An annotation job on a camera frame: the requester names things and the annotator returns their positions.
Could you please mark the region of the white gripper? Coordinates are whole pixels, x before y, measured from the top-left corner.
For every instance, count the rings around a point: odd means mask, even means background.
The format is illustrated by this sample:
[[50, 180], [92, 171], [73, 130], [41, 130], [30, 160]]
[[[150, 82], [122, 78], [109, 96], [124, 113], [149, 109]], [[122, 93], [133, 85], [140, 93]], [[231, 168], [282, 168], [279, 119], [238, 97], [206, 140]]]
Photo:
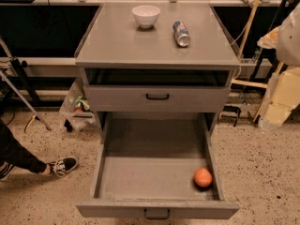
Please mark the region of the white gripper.
[[258, 127], [280, 128], [300, 104], [300, 67], [288, 67], [281, 74], [273, 74], [262, 103]]

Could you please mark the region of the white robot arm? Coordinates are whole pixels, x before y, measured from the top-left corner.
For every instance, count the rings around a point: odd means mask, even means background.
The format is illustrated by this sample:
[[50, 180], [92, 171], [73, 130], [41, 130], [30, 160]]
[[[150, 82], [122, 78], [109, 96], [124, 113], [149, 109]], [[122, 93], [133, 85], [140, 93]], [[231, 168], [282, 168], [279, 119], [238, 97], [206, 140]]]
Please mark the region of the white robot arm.
[[258, 45], [276, 49], [279, 62], [287, 65], [281, 74], [272, 74], [265, 93], [259, 128], [279, 128], [300, 104], [300, 5], [288, 15], [279, 28], [261, 37]]

